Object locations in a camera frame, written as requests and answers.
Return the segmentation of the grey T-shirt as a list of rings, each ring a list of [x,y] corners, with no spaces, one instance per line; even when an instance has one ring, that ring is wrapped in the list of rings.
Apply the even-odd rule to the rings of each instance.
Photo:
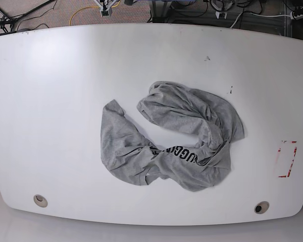
[[[197,192],[218,185],[229,174],[230,145],[244,138],[244,128],[228,101],[178,83],[155,82],[137,110],[152,124],[195,135],[198,142],[160,150],[112,100],[103,107],[100,152],[102,164],[113,176],[136,186],[172,179]]]

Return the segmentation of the red tape rectangle marking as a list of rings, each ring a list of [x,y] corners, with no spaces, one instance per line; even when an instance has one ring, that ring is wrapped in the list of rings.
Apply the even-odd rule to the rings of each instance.
[[[278,178],[290,177],[297,152],[297,141],[282,141],[278,149],[275,172]]]

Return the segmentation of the black tripod stand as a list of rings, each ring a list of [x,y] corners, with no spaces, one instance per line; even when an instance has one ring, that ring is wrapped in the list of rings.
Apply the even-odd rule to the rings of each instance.
[[[37,10],[42,9],[43,7],[45,7],[51,3],[54,3],[54,5],[52,7],[52,9],[53,9],[55,7],[57,1],[54,1],[54,0],[46,1],[25,13],[15,15],[15,16],[8,15],[2,8],[0,8],[0,14],[2,14],[2,17],[0,18],[0,35],[16,33],[16,31],[14,31],[14,28],[18,22],[22,21],[28,15],[31,15],[32,13],[36,12]]]

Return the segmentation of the white power strip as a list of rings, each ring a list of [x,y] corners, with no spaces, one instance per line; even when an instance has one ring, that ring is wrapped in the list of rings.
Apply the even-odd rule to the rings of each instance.
[[[303,9],[297,9],[291,12],[290,18],[292,20],[300,20],[303,19]]]

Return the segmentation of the metal equipment frame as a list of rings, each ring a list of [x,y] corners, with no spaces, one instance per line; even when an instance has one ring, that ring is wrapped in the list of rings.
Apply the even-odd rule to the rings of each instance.
[[[167,23],[172,1],[149,1],[152,23]]]

